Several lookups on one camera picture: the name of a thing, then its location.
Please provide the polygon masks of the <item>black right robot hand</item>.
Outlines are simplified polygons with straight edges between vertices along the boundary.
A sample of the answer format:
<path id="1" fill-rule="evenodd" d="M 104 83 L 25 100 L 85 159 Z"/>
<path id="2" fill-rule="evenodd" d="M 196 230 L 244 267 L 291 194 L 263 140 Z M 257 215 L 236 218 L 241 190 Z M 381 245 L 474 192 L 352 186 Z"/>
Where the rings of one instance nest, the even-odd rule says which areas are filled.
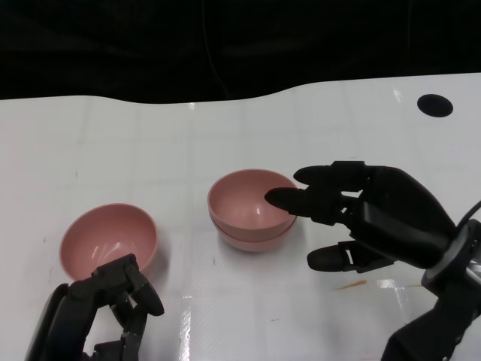
<path id="1" fill-rule="evenodd" d="M 438 200 L 408 173 L 361 161 L 335 161 L 296 171 L 303 189 L 279 187 L 265 200 L 291 215 L 349 229 L 351 241 L 307 255 L 318 272 L 358 273 L 396 261 L 429 269 L 457 234 Z"/>

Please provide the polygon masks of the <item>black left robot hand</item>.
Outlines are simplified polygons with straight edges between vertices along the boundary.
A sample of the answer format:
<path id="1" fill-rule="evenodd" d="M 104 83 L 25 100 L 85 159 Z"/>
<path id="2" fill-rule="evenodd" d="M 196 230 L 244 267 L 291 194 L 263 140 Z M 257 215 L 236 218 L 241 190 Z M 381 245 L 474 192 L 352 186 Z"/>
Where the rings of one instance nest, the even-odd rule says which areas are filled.
<path id="1" fill-rule="evenodd" d="M 83 351 L 97 310 L 110 307 L 123 328 L 120 339 Z M 147 317 L 165 313 L 134 254 L 98 267 L 89 278 L 61 284 L 46 302 L 27 360 L 138 360 Z"/>

